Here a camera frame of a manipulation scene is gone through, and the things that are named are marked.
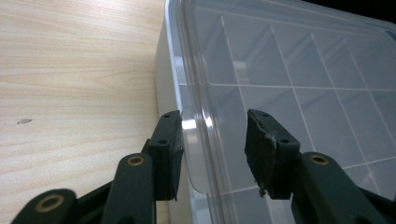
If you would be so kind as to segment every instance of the transparent lid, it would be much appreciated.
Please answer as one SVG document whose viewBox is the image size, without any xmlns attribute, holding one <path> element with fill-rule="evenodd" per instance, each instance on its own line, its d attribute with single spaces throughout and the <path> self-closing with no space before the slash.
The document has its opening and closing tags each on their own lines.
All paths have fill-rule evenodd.
<svg viewBox="0 0 396 224">
<path fill-rule="evenodd" d="M 290 203 L 260 198 L 248 168 L 249 108 L 270 113 L 302 152 L 333 157 L 358 186 L 394 199 L 394 24 L 299 1 L 175 4 L 189 172 L 214 223 L 292 223 Z"/>
</svg>

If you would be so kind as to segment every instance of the wooden table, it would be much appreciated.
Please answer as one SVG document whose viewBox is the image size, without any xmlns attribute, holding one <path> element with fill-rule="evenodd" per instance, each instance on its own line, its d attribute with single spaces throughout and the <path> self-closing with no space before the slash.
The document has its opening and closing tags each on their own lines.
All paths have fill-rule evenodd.
<svg viewBox="0 0 396 224">
<path fill-rule="evenodd" d="M 0 223 L 33 197 L 110 181 L 158 120 L 164 1 L 0 1 Z M 158 222 L 168 223 L 166 203 Z"/>
</svg>

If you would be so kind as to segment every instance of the light wood tabletop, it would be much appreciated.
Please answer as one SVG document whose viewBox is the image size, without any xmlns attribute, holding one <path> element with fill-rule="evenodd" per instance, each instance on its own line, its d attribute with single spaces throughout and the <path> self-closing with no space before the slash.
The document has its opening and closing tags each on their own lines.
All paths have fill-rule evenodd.
<svg viewBox="0 0 396 224">
<path fill-rule="evenodd" d="M 163 12 L 160 0 L 0 2 L 0 223 L 49 189 L 104 185 L 142 149 L 159 116 Z"/>
</svg>

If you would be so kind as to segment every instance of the brass screw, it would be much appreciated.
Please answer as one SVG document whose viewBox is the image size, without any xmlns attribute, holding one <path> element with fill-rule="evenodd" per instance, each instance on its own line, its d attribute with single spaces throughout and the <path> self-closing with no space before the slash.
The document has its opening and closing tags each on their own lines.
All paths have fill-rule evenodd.
<svg viewBox="0 0 396 224">
<path fill-rule="evenodd" d="M 47 196 L 44 199 L 42 199 L 40 202 L 38 202 L 38 204 L 35 206 L 35 210 L 38 213 L 46 213 L 59 207 L 63 202 L 64 202 L 63 195 L 51 194 L 50 196 Z"/>
<path fill-rule="evenodd" d="M 141 156 L 134 156 L 128 159 L 128 165 L 138 166 L 145 162 L 145 159 Z"/>
<path fill-rule="evenodd" d="M 316 164 L 319 164 L 319 165 L 328 165 L 329 164 L 329 160 L 327 160 L 326 158 L 319 156 L 319 155 L 311 156 L 311 161 Z"/>
</svg>

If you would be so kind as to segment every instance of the clear plastic box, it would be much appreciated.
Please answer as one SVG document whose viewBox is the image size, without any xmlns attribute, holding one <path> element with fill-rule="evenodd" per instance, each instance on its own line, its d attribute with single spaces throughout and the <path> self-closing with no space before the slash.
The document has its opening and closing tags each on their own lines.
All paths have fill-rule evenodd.
<svg viewBox="0 0 396 224">
<path fill-rule="evenodd" d="M 294 222 L 290 201 L 259 196 L 249 108 L 394 199 L 395 24 L 300 1 L 168 0 L 156 78 L 160 113 L 183 111 L 191 222 Z"/>
</svg>

